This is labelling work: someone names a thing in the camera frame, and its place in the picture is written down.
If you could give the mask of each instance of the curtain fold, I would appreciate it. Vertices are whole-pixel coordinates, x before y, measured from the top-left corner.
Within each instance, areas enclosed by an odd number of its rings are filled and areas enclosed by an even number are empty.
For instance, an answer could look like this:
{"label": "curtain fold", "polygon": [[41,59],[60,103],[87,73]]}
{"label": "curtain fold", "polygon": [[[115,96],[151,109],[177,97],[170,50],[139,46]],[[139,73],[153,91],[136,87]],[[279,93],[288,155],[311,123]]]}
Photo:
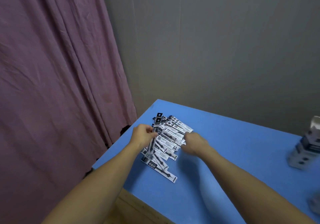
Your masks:
{"label": "curtain fold", "polygon": [[136,111],[104,0],[0,14],[0,222],[40,223]]}

